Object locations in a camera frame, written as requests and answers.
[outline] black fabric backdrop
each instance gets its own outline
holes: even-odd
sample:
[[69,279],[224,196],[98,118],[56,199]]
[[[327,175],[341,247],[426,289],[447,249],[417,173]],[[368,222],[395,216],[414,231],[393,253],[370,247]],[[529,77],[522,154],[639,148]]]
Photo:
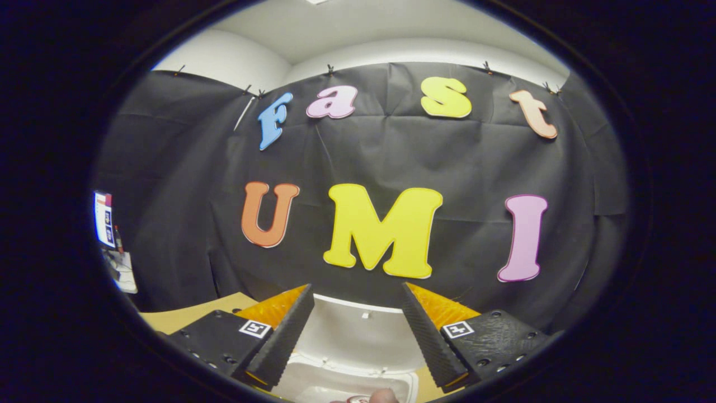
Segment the black fabric backdrop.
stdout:
[[[429,116],[420,83],[451,77],[467,87],[466,118]],[[316,94],[358,89],[347,118],[309,118]],[[528,127],[509,99],[528,90],[545,103],[558,136]],[[281,137],[259,151],[258,114],[285,92]],[[545,331],[572,324],[609,280],[629,225],[627,168],[619,140],[585,84],[570,76],[559,96],[517,77],[443,63],[389,63],[336,71],[255,99],[193,75],[151,72],[121,107],[97,163],[98,189],[113,194],[139,293],[140,310],[170,310],[238,291],[261,300],[313,283],[315,291],[372,305],[398,306],[409,280],[476,310],[504,309]],[[294,199],[283,242],[264,249],[241,231],[244,186],[266,182],[258,223],[269,228],[273,188],[291,183]],[[430,236],[432,276],[413,280],[382,270],[330,265],[335,184],[365,186],[380,219],[410,187],[443,195]],[[505,199],[547,199],[539,276],[500,283],[513,220]],[[352,253],[358,258],[355,246]]]

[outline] letter m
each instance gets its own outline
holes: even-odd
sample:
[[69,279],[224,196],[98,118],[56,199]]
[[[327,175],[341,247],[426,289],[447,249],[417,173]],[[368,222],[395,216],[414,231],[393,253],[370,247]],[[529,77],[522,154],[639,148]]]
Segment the letter m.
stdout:
[[328,195],[336,203],[336,219],[331,249],[323,254],[326,262],[353,267],[351,238],[356,243],[363,266],[373,270],[393,245],[393,255],[383,265],[389,275],[428,278],[427,247],[435,210],[442,206],[442,194],[432,189],[411,188],[403,191],[381,222],[368,192],[356,184],[333,186]]

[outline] finger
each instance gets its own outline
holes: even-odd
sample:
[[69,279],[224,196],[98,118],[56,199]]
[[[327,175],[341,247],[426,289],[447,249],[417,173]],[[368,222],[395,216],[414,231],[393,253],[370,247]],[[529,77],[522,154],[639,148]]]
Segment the finger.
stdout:
[[368,403],[398,403],[398,399],[391,389],[380,389],[371,395]]

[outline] white ceiling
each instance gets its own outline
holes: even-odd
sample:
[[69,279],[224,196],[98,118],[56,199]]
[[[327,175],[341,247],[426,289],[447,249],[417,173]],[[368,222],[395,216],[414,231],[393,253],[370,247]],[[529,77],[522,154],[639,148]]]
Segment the white ceiling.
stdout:
[[213,28],[257,42],[292,65],[351,45],[419,37],[486,44],[569,73],[527,37],[456,0],[266,0]]

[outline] monitor screen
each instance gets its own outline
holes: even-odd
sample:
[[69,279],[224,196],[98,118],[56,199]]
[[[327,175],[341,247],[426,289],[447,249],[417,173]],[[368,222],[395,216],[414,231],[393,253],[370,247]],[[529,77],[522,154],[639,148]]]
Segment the monitor screen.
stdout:
[[112,195],[95,192],[95,226],[97,239],[105,246],[116,248],[115,233],[112,231]]

